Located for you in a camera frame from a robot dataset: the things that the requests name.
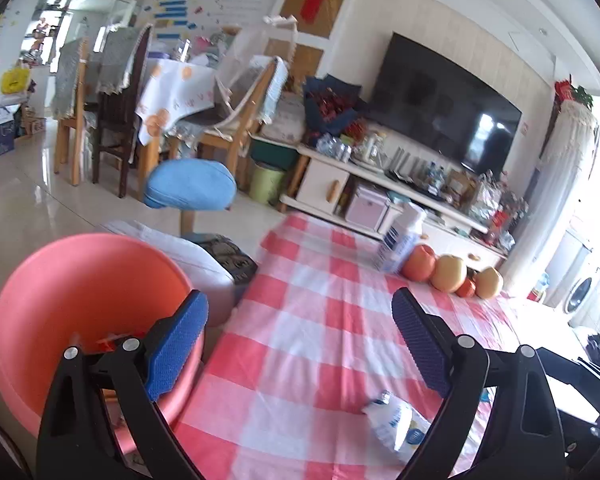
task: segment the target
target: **metal screw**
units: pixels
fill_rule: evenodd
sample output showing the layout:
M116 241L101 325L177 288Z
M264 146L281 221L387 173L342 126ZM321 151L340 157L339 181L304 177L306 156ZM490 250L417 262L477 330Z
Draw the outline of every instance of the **metal screw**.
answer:
M470 335L461 335L458 338L458 344L462 348L473 348L475 346L475 339Z
M122 343L122 348L124 348L127 352L133 352L134 350L138 350L139 346L140 342L135 337L130 337Z
M69 346L69 348L67 348L64 351L64 358L65 359L73 359L78 355L78 349L75 346Z
M534 355L536 355L536 351L531 348L531 346L529 345L522 345L520 347L520 353L524 356L524 357L533 357Z

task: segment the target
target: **blue stool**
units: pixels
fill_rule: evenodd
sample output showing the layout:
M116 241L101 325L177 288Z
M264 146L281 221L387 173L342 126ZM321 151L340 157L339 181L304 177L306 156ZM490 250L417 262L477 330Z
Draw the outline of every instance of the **blue stool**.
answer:
M180 209L180 236L193 232L196 211L226 209L235 196L235 180L220 162L181 158L159 164L144 187L152 208Z

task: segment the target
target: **blue gripper pad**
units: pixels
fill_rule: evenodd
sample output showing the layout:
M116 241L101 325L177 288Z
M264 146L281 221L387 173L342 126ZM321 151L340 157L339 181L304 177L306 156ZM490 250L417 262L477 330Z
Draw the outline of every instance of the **blue gripper pad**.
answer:
M406 287L396 291L391 302L395 324L425 383L444 399L451 383L451 351L430 316Z
M194 290L173 316L158 320L145 337L150 353L144 386L153 402L173 389L191 348L204 328L208 313L206 296Z

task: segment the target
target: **pink plastic basin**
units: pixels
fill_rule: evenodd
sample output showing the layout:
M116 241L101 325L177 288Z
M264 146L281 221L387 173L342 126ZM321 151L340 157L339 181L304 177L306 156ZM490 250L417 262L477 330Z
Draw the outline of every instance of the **pink plastic basin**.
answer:
M0 293L0 393L11 413L38 434L46 394L62 352L85 352L110 334L147 332L171 316L191 290L180 268L134 238L85 234L58 240L27 258ZM174 389L158 400L171 423L189 397L202 355L200 335ZM136 445L127 428L124 453Z

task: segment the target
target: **white tablecloth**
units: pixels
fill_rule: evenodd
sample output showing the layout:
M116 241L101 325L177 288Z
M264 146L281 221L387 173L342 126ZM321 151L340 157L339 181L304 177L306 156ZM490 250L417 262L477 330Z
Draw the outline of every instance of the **white tablecloth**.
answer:
M147 144L177 120L214 106L216 70L171 59L147 60L147 81L136 114L142 119L139 139Z

